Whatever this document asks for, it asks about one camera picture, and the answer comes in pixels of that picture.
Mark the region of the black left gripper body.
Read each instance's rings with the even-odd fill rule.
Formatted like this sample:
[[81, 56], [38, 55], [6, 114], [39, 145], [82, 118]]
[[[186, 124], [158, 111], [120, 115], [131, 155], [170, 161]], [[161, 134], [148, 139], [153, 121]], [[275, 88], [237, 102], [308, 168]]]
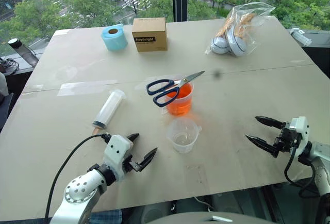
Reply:
[[132, 161], [132, 155], [130, 154], [128, 157], [126, 157], [122, 163], [122, 168], [124, 173], [129, 173], [132, 170], [135, 172], [141, 172], [143, 170], [142, 166], [137, 163]]

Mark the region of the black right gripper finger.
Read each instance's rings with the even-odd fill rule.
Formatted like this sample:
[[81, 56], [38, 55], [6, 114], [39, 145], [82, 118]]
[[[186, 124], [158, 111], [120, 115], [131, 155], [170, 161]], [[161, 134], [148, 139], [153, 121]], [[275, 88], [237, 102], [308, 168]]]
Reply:
[[264, 141], [263, 139], [261, 139], [259, 137], [246, 135], [246, 138], [250, 142], [252, 142], [254, 145], [256, 145], [258, 148], [261, 148], [270, 154], [274, 154], [276, 152], [276, 149], [274, 146], [271, 146], [270, 144], [268, 144], [266, 141]]
[[286, 126], [285, 122], [281, 122], [270, 117], [256, 116], [255, 119], [266, 126], [275, 127], [277, 129], [283, 129]]

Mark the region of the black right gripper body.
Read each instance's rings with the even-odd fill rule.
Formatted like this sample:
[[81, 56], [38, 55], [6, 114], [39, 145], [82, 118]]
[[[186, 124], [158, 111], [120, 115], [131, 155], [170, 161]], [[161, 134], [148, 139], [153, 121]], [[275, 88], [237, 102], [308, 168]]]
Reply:
[[276, 152], [273, 154], [277, 158], [279, 152], [291, 153], [293, 148], [298, 148], [301, 143], [301, 134], [294, 129], [289, 128], [289, 122], [280, 130], [279, 136], [275, 138], [274, 147]]

